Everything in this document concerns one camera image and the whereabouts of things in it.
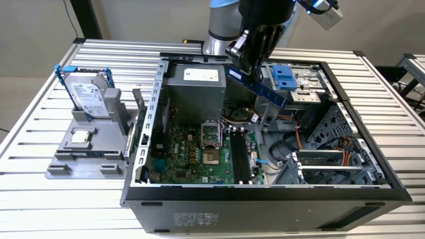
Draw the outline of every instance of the ram slot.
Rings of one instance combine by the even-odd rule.
[[[231,150],[234,161],[234,175],[235,183],[243,181],[248,183],[251,180],[250,175],[250,161],[247,156],[246,139],[242,132],[231,133]]]

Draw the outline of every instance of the motherboard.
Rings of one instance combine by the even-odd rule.
[[[171,129],[170,150],[156,155],[151,172],[151,182],[162,184],[238,184],[239,167],[248,170],[252,184],[263,184],[263,173],[259,165],[254,164],[252,154],[258,155],[255,134],[246,130],[243,136],[244,147],[232,147],[231,130],[206,126],[174,126]],[[203,141],[218,141],[222,146],[207,146]],[[234,164],[234,155],[243,154],[243,164]]]

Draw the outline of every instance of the green circuit board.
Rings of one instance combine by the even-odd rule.
[[[246,141],[255,142],[254,133],[246,134]],[[178,127],[171,131],[170,152],[166,173],[151,173],[151,181],[163,184],[235,184],[230,133],[223,133],[220,150],[202,149],[200,127]],[[254,184],[263,184],[262,169],[252,178]]]

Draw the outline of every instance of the aluminum slatted table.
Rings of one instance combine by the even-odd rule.
[[[122,100],[131,90],[150,100],[160,52],[202,53],[198,44],[87,40],[60,64],[110,66]],[[276,49],[272,58],[328,62],[372,136],[408,188],[413,203],[347,233],[191,234],[186,238],[425,238],[425,125],[365,57],[350,51]],[[124,180],[47,180],[44,172],[62,142],[72,103],[52,74],[0,145],[2,238],[126,238],[144,230],[119,201]]]

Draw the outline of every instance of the power supply label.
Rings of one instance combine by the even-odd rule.
[[[219,70],[187,68],[186,81],[219,81]]]
[[[71,85],[84,112],[92,117],[108,117],[110,114],[99,87],[86,83],[72,83]]]

